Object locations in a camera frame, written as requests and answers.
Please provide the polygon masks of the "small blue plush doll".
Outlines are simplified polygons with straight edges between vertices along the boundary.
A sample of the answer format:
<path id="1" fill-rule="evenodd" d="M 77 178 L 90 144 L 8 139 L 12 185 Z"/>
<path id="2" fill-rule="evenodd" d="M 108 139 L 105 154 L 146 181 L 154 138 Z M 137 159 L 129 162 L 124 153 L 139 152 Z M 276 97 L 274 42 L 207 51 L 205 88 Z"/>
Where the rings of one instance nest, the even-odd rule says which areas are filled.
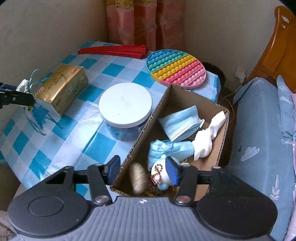
<path id="1" fill-rule="evenodd" d="M 151 180 L 159 190 L 165 191 L 169 186 L 179 186 L 182 179 L 181 163 L 173 156 L 165 154 L 155 161 L 151 169 Z"/>

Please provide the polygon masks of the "brown ring toy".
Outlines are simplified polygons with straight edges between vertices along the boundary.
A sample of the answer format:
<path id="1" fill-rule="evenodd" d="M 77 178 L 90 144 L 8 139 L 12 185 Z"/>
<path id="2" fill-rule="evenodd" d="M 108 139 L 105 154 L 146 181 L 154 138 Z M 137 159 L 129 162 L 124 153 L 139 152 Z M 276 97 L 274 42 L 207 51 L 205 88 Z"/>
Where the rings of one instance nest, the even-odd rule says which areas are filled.
<path id="1" fill-rule="evenodd" d="M 157 185 L 154 185 L 151 179 L 147 180 L 146 184 L 146 194 L 149 196 L 163 196 L 165 192 L 159 190 Z"/>

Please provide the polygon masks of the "blue tassel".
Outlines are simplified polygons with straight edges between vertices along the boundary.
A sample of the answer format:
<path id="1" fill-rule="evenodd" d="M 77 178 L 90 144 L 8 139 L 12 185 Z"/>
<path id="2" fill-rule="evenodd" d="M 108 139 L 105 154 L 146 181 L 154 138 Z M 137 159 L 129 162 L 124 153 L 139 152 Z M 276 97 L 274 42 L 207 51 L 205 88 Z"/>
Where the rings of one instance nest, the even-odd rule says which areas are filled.
<path id="1" fill-rule="evenodd" d="M 58 122 L 55 121 L 51 115 L 49 115 L 49 111 L 41 107 L 37 102 L 34 106 L 23 107 L 23 110 L 28 123 L 37 133 L 41 134 L 42 136 L 46 135 L 44 133 L 44 125 L 47 123 L 46 120 L 50 120 L 60 129 L 63 129 L 62 125 L 58 124 Z"/>

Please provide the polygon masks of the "white knotted cloth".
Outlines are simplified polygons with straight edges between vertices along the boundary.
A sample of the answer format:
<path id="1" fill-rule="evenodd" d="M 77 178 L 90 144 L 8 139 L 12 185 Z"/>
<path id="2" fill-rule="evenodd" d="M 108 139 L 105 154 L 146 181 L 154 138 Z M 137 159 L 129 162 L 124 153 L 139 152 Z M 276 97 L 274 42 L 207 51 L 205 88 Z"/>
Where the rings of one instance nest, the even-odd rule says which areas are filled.
<path id="1" fill-rule="evenodd" d="M 212 150 L 212 141 L 216 138 L 219 129 L 224 125 L 226 115 L 223 111 L 217 113 L 208 128 L 198 131 L 192 141 L 194 148 L 194 161 L 208 156 Z"/>

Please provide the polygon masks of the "light blue face mask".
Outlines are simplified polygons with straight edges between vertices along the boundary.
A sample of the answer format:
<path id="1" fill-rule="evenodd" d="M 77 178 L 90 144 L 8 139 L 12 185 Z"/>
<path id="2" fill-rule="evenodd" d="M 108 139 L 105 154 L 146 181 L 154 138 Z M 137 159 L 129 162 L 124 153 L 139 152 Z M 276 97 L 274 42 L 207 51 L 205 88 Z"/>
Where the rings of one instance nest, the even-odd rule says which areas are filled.
<path id="1" fill-rule="evenodd" d="M 204 119 L 199 118 L 195 105 L 159 118 L 161 127 L 172 143 L 187 139 L 201 128 L 204 122 Z"/>

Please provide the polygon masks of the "blue cloth in box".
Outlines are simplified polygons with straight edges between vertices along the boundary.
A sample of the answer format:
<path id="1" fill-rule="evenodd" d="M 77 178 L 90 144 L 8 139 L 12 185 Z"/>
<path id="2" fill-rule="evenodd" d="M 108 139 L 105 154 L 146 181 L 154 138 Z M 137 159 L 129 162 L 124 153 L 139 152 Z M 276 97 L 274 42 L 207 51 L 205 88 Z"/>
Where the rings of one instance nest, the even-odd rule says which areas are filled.
<path id="1" fill-rule="evenodd" d="M 194 154 L 193 144 L 190 141 L 172 143 L 170 140 L 156 140 L 150 143 L 147 156 L 147 169 L 151 171 L 152 166 L 163 155 L 176 158 L 180 163 Z"/>

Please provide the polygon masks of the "beige yarn ball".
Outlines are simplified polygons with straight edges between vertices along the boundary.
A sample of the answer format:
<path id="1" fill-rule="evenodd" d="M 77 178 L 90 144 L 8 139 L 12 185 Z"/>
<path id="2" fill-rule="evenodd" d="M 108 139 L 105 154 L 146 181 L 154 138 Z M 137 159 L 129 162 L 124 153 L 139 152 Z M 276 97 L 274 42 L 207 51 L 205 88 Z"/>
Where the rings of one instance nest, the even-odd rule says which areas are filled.
<path id="1" fill-rule="evenodd" d="M 133 193 L 140 195 L 147 189 L 147 174 L 140 163 L 133 163 L 129 168 L 129 179 Z"/>

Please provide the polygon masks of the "gold tissue pack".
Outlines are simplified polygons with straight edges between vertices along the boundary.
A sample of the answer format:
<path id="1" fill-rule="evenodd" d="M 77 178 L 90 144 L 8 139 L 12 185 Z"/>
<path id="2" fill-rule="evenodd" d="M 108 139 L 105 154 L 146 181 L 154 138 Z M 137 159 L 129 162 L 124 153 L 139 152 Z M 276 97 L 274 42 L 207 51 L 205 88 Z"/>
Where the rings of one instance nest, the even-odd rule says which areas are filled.
<path id="1" fill-rule="evenodd" d="M 35 92 L 35 99 L 49 112 L 61 116 L 87 85 L 84 67 L 62 64 Z"/>

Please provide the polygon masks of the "clear jar white lid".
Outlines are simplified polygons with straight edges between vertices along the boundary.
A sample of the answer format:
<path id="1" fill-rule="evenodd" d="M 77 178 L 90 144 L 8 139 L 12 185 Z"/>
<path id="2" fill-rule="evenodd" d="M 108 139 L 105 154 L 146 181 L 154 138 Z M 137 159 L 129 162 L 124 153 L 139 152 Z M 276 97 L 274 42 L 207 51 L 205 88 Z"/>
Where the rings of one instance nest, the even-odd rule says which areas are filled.
<path id="1" fill-rule="evenodd" d="M 112 137 L 133 141 L 152 113 L 152 96 L 139 84 L 119 83 L 103 92 L 98 108 Z"/>

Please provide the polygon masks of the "brown cardboard box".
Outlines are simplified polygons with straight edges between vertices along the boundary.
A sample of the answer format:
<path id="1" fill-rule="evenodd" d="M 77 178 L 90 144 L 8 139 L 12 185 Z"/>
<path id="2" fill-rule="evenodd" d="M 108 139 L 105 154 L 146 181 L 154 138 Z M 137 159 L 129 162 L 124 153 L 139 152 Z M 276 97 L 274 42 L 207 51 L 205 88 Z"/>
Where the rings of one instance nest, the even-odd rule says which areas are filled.
<path id="1" fill-rule="evenodd" d="M 121 196 L 171 196 L 177 182 L 166 158 L 180 167 L 210 171 L 219 162 L 229 110 L 170 85 L 123 162 L 111 191 Z"/>

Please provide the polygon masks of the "rainbow pop-it toy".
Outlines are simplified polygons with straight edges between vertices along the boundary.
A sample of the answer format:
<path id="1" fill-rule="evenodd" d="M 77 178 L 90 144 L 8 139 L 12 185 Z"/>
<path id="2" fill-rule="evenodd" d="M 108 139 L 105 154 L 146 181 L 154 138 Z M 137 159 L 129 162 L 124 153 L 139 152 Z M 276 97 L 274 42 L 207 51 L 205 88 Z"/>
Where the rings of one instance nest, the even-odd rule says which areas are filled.
<path id="1" fill-rule="evenodd" d="M 147 69 L 156 82 L 165 86 L 178 85 L 188 90 L 202 85 L 207 76 L 205 67 L 197 58 L 172 49 L 150 54 Z"/>

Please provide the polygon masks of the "blue patterned pillow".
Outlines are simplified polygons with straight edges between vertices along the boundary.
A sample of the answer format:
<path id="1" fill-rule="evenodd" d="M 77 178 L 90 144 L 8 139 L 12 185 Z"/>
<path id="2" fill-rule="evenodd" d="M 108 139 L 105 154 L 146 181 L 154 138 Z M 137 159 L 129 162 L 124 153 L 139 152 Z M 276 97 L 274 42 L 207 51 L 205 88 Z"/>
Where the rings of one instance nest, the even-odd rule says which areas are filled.
<path id="1" fill-rule="evenodd" d="M 276 84 L 280 104 L 280 129 L 283 136 L 292 141 L 295 127 L 295 109 L 292 99 L 292 91 L 288 88 L 281 75 L 278 75 Z"/>

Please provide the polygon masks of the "red folded fan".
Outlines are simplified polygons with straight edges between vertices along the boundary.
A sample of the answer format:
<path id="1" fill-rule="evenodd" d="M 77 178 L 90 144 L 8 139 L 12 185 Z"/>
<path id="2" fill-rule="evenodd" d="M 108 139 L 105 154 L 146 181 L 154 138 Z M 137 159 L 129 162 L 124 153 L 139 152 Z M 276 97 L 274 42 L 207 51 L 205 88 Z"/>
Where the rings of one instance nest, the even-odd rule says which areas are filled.
<path id="1" fill-rule="evenodd" d="M 81 48 L 78 54 L 100 54 L 120 57 L 129 57 L 135 59 L 143 59 L 148 53 L 146 45 L 114 45 Z"/>

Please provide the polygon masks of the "wooden headboard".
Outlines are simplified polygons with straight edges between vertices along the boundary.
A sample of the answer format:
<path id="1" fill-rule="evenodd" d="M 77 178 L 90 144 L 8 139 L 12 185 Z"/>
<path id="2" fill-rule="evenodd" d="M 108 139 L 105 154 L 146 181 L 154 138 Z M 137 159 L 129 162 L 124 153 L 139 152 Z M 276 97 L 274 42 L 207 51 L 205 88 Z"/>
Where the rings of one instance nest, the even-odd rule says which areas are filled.
<path id="1" fill-rule="evenodd" d="M 274 16 L 273 35 L 246 82 L 262 77 L 276 85 L 276 79 L 281 75 L 288 88 L 295 93 L 295 15 L 288 8 L 277 6 Z"/>

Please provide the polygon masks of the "pink gold curtain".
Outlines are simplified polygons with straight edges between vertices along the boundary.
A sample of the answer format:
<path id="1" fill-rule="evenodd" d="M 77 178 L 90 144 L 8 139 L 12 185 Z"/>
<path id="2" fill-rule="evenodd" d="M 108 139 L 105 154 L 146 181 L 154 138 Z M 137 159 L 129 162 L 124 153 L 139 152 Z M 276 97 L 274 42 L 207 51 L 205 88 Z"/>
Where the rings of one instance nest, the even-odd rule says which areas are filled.
<path id="1" fill-rule="evenodd" d="M 106 1 L 109 41 L 183 51 L 185 1 Z"/>

